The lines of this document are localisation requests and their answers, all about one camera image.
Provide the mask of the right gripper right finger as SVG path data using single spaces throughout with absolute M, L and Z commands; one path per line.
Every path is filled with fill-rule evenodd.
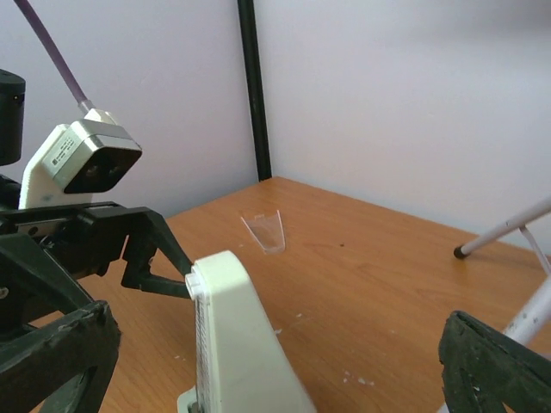
M 549 412 L 550 360 L 464 311 L 438 344 L 449 412 Z

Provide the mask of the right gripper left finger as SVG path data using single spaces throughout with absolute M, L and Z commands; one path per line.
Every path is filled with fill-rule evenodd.
M 1 410 L 99 411 L 119 356 L 121 332 L 30 236 L 1 238 Z

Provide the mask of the white metronome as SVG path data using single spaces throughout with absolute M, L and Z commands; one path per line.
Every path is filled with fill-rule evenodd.
M 185 277 L 195 303 L 196 383 L 180 412 L 314 412 L 244 265 L 229 250 Z

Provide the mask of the clear metronome cover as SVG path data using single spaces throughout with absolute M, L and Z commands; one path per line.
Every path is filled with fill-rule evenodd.
M 269 215 L 241 217 L 241 221 L 265 254 L 279 254 L 286 249 L 285 231 L 279 210 Z

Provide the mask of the white music stand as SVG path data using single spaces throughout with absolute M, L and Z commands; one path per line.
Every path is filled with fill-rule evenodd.
M 445 310 L 463 310 L 550 356 L 550 250 L 531 227 L 550 222 L 550 197 L 465 232 L 449 248 Z

